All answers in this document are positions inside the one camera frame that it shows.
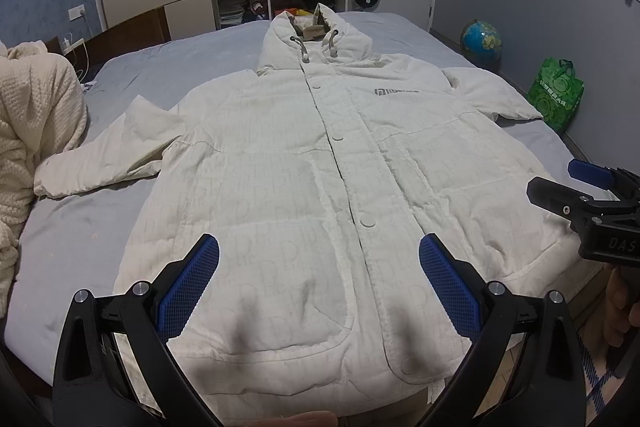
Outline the person's right hand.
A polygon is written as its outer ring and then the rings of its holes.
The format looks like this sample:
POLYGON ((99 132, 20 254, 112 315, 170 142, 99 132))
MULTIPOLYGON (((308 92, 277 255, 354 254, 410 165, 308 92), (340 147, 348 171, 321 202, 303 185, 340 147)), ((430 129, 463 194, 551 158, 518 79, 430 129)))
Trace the person's right hand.
POLYGON ((607 265, 608 285, 605 291, 605 316, 603 322, 603 336, 612 347, 620 347, 626 332, 631 327, 640 326, 639 303, 629 300, 629 288, 620 269, 614 265, 607 265))

